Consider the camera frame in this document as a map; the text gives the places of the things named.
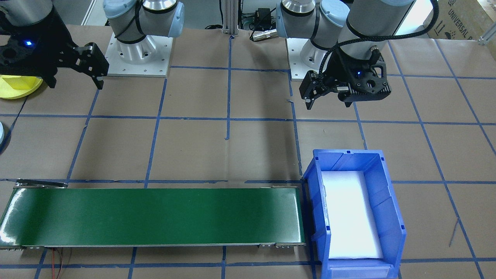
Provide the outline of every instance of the yellow object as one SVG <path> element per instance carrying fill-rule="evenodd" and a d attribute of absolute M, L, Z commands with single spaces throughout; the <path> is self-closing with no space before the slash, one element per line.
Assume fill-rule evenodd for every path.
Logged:
<path fill-rule="evenodd" d="M 22 98 L 38 89 L 42 82 L 35 76 L 0 75 L 0 98 Z"/>

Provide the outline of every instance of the cardboard box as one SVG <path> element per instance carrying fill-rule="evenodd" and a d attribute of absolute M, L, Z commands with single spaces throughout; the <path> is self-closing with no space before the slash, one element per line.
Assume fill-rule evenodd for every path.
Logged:
<path fill-rule="evenodd" d="M 478 40 L 496 21 L 496 0 L 439 0 L 439 18 L 428 32 L 434 39 Z M 433 12 L 424 26 L 431 21 Z M 496 59 L 496 39 L 487 48 Z"/>

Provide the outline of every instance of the white mounting plate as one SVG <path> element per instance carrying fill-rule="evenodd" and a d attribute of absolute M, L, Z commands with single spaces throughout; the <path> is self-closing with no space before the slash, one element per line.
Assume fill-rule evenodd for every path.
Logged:
<path fill-rule="evenodd" d="M 117 39 L 110 38 L 109 47 L 105 53 L 105 58 L 110 64 L 107 76 L 148 76 L 148 77 L 167 77 L 169 70 L 169 60 L 172 50 L 172 38 L 152 36 L 157 44 L 158 52 L 154 60 L 146 63 L 133 65 L 124 62 L 117 51 Z"/>
<path fill-rule="evenodd" d="M 307 41 L 308 39 L 299 38 L 288 38 L 286 40 L 291 80 L 303 80 L 309 70 L 315 70 L 308 67 L 300 58 L 300 52 Z"/>

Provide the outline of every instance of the conveyor belt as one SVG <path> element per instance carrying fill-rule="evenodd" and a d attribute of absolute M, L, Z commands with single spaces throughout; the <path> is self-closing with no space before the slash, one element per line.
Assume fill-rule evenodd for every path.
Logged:
<path fill-rule="evenodd" d="M 0 248 L 304 245 L 296 188 L 14 189 Z"/>

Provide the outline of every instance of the blue plastic bin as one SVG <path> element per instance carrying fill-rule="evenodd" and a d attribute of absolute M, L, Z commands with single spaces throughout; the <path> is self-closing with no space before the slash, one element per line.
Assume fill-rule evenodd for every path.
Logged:
<path fill-rule="evenodd" d="M 322 171 L 363 171 L 382 248 L 382 259 L 330 260 L 332 227 L 325 202 Z M 308 182 L 318 259 L 322 261 L 322 279 L 396 278 L 406 239 L 406 230 L 394 194 L 391 178 L 381 150 L 313 151 L 313 159 L 304 174 Z"/>

